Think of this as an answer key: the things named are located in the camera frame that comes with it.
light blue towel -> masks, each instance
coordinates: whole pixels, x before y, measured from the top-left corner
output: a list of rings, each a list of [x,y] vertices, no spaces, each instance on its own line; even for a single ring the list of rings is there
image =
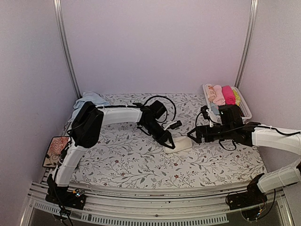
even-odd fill
[[[211,102],[210,107],[211,107],[211,110],[213,111],[213,114],[220,115],[220,112],[218,110],[218,106],[216,104]]]
[[[85,102],[91,101],[95,105],[103,105],[103,106],[108,106],[110,103],[106,100],[104,100],[102,97],[99,96],[99,94],[95,92],[84,92],[83,97],[75,101],[75,104],[73,108],[75,109],[72,113],[71,118],[69,119],[68,122],[71,122],[75,119],[77,114],[79,113],[81,107],[84,105]]]

white plastic basket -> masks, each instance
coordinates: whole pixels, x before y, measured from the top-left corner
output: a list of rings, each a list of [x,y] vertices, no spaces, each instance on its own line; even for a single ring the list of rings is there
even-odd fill
[[[207,84],[203,85],[203,91],[204,91],[204,94],[205,94],[207,106],[208,106],[209,109],[211,109],[210,101],[207,97],[207,93],[206,93],[206,89],[205,89],[206,85]],[[239,108],[241,109],[241,111],[244,115],[243,117],[241,117],[242,120],[245,122],[245,121],[251,119],[252,118],[252,113],[251,113],[248,105],[246,104],[246,101],[245,101],[244,97],[241,95],[240,91],[236,87],[231,86],[231,88],[236,90],[236,92],[240,96],[241,101],[240,101],[240,104],[239,104]],[[216,118],[218,119],[219,122],[221,121],[221,117],[219,115],[217,115]]]

vent grille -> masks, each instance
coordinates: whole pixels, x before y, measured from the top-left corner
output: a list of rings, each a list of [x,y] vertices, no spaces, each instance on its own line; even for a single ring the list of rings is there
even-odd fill
[[[35,201],[34,207],[48,213],[59,215],[60,209],[51,204]],[[82,213],[80,219],[85,222],[100,224],[102,226],[211,226],[228,223],[227,215],[215,215],[205,218],[177,219],[177,220],[130,220],[122,218],[101,217],[95,214]]]

robotic arm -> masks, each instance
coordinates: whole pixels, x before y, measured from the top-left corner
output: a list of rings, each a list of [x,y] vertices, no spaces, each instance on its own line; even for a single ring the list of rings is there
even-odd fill
[[[168,123],[163,128],[158,124],[159,119],[166,112],[165,106],[158,100],[150,106],[137,103],[133,106],[96,107],[92,102],[86,102],[72,123],[69,135],[71,141],[60,156],[59,164],[50,173],[47,183],[49,186],[46,201],[83,209],[86,197],[83,190],[68,192],[71,175],[77,167],[81,157],[88,148],[93,147],[100,135],[102,126],[122,122],[135,122],[145,134],[152,136],[159,144],[174,149],[174,141],[168,128],[181,126],[180,121]]]
[[[201,108],[205,119],[210,118],[207,106]],[[244,124],[240,109],[236,105],[219,106],[222,124],[197,126],[188,133],[188,137],[197,143],[223,141],[231,139],[246,146],[264,146],[295,153],[301,156],[301,131],[266,126],[257,122]],[[289,186],[301,181],[301,159],[271,173],[257,175],[247,186],[247,191],[227,197],[230,209],[240,209],[266,201],[266,192],[282,186]]]

red towel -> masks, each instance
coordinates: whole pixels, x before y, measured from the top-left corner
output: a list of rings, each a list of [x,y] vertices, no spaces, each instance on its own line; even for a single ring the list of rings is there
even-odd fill
[[[235,96],[234,96],[233,90],[231,89],[230,86],[224,86],[222,88],[222,94],[224,95],[227,105],[235,104]]]

